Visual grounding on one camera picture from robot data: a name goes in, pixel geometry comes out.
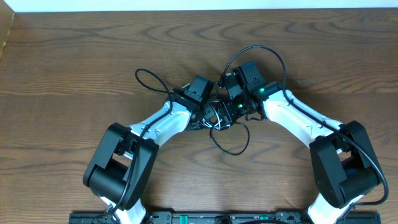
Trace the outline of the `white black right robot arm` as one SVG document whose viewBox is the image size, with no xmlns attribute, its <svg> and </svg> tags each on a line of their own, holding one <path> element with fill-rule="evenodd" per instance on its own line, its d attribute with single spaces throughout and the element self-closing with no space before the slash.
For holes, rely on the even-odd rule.
<svg viewBox="0 0 398 224">
<path fill-rule="evenodd" d="M 310 150 L 319 194 L 309 206 L 310 223 L 337 223 L 360 199 L 386 178 L 364 126 L 343 124 L 328 118 L 296 99 L 279 82 L 267 83 L 254 62 L 223 73 L 218 82 L 233 104 L 236 115 L 259 113 L 275 122 Z"/>
</svg>

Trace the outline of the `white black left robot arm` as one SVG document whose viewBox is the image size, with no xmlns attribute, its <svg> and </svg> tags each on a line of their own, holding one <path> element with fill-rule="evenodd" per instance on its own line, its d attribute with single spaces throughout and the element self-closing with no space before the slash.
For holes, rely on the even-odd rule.
<svg viewBox="0 0 398 224">
<path fill-rule="evenodd" d="M 160 146 L 172 136 L 198 126 L 214 84 L 196 76 L 168 94 L 163 107 L 137 124 L 110 125 L 83 175 L 83 184 L 107 209 L 92 223 L 141 223 L 146 210 L 141 196 Z"/>
</svg>

